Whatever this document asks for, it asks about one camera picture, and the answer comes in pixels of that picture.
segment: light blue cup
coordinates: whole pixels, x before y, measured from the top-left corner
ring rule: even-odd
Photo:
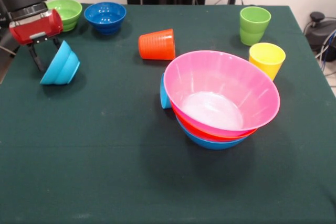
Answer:
[[[166,93],[166,89],[164,88],[164,84],[163,84],[163,77],[164,77],[164,73],[161,76],[161,84],[160,84],[160,100],[161,100],[161,107],[163,109],[170,109],[172,107],[169,97]]]
[[[183,129],[184,133],[197,145],[209,149],[209,150],[224,150],[224,149],[228,149],[231,148],[233,146],[236,146],[237,144],[241,143],[245,138],[247,138],[247,136],[231,141],[231,142],[211,142],[208,140],[204,140],[202,138],[199,138],[197,136],[195,136],[194,134],[190,133],[182,124],[181,122],[178,120],[178,118],[176,118],[177,121],[179,122],[181,128]]]
[[[62,42],[46,73],[41,79],[41,85],[69,84],[75,76],[80,62],[68,43]]]
[[[86,8],[84,17],[98,32],[111,35],[120,29],[126,13],[121,4],[101,2]]]

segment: green cup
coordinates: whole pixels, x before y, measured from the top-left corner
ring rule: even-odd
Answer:
[[[46,4],[49,9],[55,9],[61,16],[63,31],[71,31],[75,28],[83,10],[79,2],[75,0],[53,0]]]
[[[240,40],[252,46],[258,43],[271,20],[271,13],[257,6],[245,7],[240,11]]]

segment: yellow cup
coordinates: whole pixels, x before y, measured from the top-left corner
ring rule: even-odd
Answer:
[[[249,50],[249,62],[265,72],[271,80],[274,80],[285,58],[285,51],[271,43],[256,43]]]

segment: plastic bowl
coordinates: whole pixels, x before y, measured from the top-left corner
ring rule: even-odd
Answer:
[[[69,84],[75,76],[80,62],[68,43],[62,42],[46,73],[41,79],[42,85]]]
[[[101,2],[86,8],[84,17],[98,32],[111,35],[120,29],[126,13],[125,7],[118,3]]]
[[[245,138],[247,137],[243,137],[231,142],[212,142],[212,141],[208,141],[205,139],[202,139],[200,137],[195,136],[194,134],[190,133],[182,124],[181,122],[177,119],[177,121],[179,122],[181,128],[183,129],[184,133],[197,145],[209,149],[209,150],[224,150],[224,149],[228,149],[230,147],[236,146],[237,144],[241,143]]]
[[[75,28],[83,10],[80,2],[75,0],[52,0],[46,4],[49,9],[55,9],[61,16],[63,31],[70,31]]]
[[[200,131],[199,129],[195,128],[194,126],[192,126],[191,124],[189,124],[186,120],[184,120],[176,111],[175,108],[173,108],[173,111],[175,112],[175,116],[177,117],[177,119],[179,120],[179,122],[183,125],[183,127],[185,127],[188,132],[190,132],[191,134],[202,138],[204,140],[208,140],[208,141],[213,141],[213,142],[230,142],[230,141],[234,141],[234,140],[238,140],[240,138],[243,137],[248,137],[252,134],[254,134],[258,129],[254,129],[249,131],[246,134],[240,135],[240,136],[217,136],[217,135],[210,135],[207,134],[203,131]]]
[[[202,132],[240,136],[269,123],[280,109],[272,80],[240,57],[194,51],[174,59],[164,87],[177,113]]]

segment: orange cup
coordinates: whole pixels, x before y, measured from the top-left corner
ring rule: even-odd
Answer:
[[[174,30],[167,29],[139,37],[139,53],[144,60],[175,59]]]

